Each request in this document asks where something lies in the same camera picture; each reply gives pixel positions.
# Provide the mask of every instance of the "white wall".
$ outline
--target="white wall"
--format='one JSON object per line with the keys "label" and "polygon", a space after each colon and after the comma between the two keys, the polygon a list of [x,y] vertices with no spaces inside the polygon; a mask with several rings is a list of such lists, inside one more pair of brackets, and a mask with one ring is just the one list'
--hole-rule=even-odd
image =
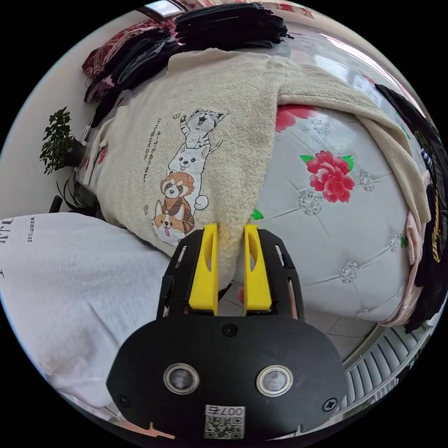
{"label": "white wall", "polygon": [[[87,77],[81,65],[89,53],[120,30],[145,16],[128,13],[96,30],[66,55],[42,78],[20,110],[0,155],[0,219],[48,213],[53,197],[70,175],[63,168],[49,176],[39,162],[43,131],[49,116],[67,106],[73,135],[79,137],[93,117],[95,106],[83,102]],[[67,210],[65,204],[61,210]]]}

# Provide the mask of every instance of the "green leaves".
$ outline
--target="green leaves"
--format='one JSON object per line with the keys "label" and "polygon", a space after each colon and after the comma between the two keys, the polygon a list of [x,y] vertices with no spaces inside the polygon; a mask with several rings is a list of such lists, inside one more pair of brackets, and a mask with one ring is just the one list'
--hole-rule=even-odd
{"label": "green leaves", "polygon": [[344,155],[341,157],[342,160],[345,160],[349,165],[349,170],[351,171],[355,166],[355,161],[353,160],[352,155]]}
{"label": "green leaves", "polygon": [[45,164],[45,173],[53,171],[64,165],[66,154],[73,147],[73,137],[70,136],[70,112],[67,106],[50,115],[49,124],[44,131],[40,160]]}
{"label": "green leaves", "polygon": [[312,155],[301,155],[299,156],[305,163],[309,162],[310,160],[312,160],[314,157]]}
{"label": "green leaves", "polygon": [[263,215],[261,214],[261,212],[259,211],[259,210],[257,210],[257,209],[253,209],[253,212],[252,212],[252,219],[254,220],[254,221],[258,221],[259,219],[263,219]]}

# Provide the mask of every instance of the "potted plant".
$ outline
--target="potted plant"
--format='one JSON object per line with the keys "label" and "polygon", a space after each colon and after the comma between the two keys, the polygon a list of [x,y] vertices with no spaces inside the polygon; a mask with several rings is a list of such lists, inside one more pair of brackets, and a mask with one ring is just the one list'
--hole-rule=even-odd
{"label": "potted plant", "polygon": [[70,135],[70,112],[67,107],[50,115],[45,129],[45,142],[39,160],[45,163],[45,174],[63,167],[77,167],[82,162],[85,146]]}

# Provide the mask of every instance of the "beige sweater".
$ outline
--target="beige sweater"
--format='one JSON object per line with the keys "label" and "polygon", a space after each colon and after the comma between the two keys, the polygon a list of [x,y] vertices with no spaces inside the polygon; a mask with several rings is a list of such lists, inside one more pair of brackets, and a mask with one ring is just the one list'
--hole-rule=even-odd
{"label": "beige sweater", "polygon": [[219,287],[226,286],[271,158],[277,105],[291,103],[355,114],[418,228],[429,221],[406,136],[366,96],[313,66],[218,49],[173,56],[167,74],[100,130],[90,165],[108,145],[97,190],[105,219],[168,255],[189,232],[218,223]]}

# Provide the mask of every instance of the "red patterned fabric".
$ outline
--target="red patterned fabric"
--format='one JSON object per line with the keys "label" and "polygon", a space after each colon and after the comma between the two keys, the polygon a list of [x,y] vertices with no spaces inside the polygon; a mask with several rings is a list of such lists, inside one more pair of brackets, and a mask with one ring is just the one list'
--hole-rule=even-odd
{"label": "red patterned fabric", "polygon": [[150,27],[168,28],[172,36],[175,36],[176,34],[174,19],[156,22],[155,20],[148,18],[141,23],[137,23],[121,30],[114,37],[109,39],[103,46],[93,50],[82,65],[83,71],[89,77],[99,75],[103,71],[106,62],[112,58],[124,42]]}

